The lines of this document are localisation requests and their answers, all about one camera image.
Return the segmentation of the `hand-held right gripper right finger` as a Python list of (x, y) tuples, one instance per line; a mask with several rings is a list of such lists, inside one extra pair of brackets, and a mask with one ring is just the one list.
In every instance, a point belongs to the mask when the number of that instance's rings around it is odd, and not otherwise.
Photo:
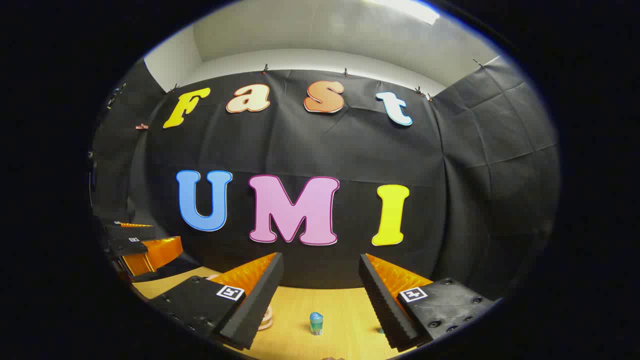
[(498, 301), (450, 277), (430, 280), (363, 253), (358, 273), (390, 347), (422, 347), (468, 326)]

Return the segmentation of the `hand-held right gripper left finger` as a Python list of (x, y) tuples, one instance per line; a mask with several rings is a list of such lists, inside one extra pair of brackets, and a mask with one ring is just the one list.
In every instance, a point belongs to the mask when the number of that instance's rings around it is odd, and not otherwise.
[(148, 304), (174, 324), (211, 342), (249, 349), (279, 287), (284, 258), (274, 252), (215, 278), (190, 276)]

